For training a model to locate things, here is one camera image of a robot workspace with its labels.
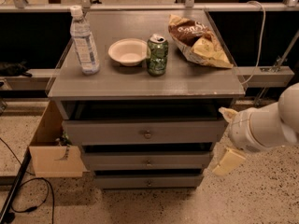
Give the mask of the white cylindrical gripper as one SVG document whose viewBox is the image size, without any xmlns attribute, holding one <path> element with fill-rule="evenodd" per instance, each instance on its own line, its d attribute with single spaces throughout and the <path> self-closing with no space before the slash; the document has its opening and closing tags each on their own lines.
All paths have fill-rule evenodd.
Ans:
<svg viewBox="0 0 299 224">
<path fill-rule="evenodd" d="M 246 153 L 258 153 L 265 151 L 255 138 L 250 128 L 250 118 L 256 108 L 249 108 L 240 112 L 232 108 L 220 107 L 219 112 L 224 119 L 230 123 L 228 136 L 233 145 L 237 148 L 227 147 L 220 161 L 212 170 L 214 175 L 228 175 L 235 168 L 240 166 L 246 159 Z"/>
</svg>

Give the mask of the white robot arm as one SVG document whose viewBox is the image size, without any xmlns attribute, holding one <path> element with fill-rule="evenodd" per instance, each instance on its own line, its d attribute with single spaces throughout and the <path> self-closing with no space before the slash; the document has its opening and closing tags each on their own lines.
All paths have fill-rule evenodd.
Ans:
<svg viewBox="0 0 299 224">
<path fill-rule="evenodd" d="M 212 170 L 214 175 L 229 174 L 248 154 L 299 145 L 299 83 L 287 88 L 271 105 L 239 112 L 221 107 L 219 112 L 228 122 L 228 137 L 233 145 L 225 148 Z"/>
</svg>

